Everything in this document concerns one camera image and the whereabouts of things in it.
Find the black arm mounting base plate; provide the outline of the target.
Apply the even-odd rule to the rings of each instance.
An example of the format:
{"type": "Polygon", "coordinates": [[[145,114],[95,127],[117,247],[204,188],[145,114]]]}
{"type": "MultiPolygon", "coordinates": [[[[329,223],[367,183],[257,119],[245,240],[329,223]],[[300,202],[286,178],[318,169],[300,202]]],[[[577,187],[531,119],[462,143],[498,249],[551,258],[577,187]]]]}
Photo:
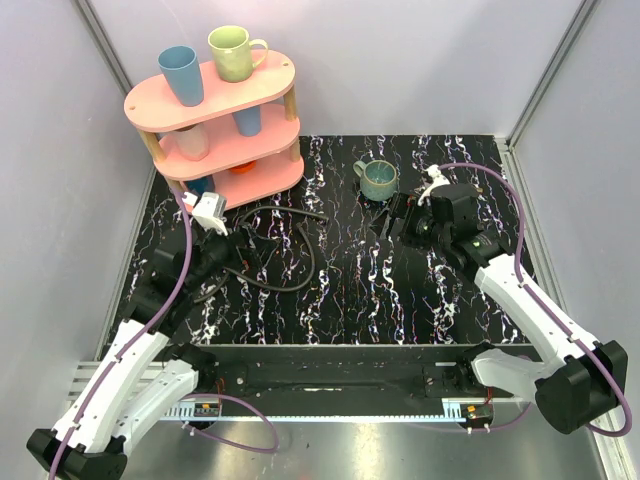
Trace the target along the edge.
{"type": "Polygon", "coordinates": [[[484,401],[501,391],[455,379],[462,346],[206,347],[225,393],[271,417],[382,417],[440,414],[444,399],[484,401]]]}

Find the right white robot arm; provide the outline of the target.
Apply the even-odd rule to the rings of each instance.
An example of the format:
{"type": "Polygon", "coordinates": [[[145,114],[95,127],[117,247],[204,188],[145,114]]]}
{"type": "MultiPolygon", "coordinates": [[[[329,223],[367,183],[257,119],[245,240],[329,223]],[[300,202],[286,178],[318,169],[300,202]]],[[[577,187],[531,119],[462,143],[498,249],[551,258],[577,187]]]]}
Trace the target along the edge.
{"type": "Polygon", "coordinates": [[[424,204],[396,193],[371,228],[384,236],[400,221],[404,245],[442,254],[499,305],[540,357],[531,361],[479,344],[456,362],[457,390],[472,397],[492,387],[519,396],[534,403],[555,430],[569,434],[620,406],[627,352],[579,327],[540,289],[507,242],[481,225],[478,197],[469,184],[441,185],[424,204]]]}

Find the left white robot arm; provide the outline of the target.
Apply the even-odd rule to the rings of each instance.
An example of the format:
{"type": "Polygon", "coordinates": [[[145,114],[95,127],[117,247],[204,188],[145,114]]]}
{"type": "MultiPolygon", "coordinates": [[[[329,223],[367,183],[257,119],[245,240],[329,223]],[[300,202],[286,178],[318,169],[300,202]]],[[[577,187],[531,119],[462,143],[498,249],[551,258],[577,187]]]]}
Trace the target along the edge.
{"type": "Polygon", "coordinates": [[[215,354],[170,343],[212,273],[240,265],[243,234],[168,233],[131,296],[116,336],[87,385],[51,428],[35,430],[27,449],[52,479],[119,479],[134,447],[161,419],[200,434],[224,403],[245,406],[215,354]]]}

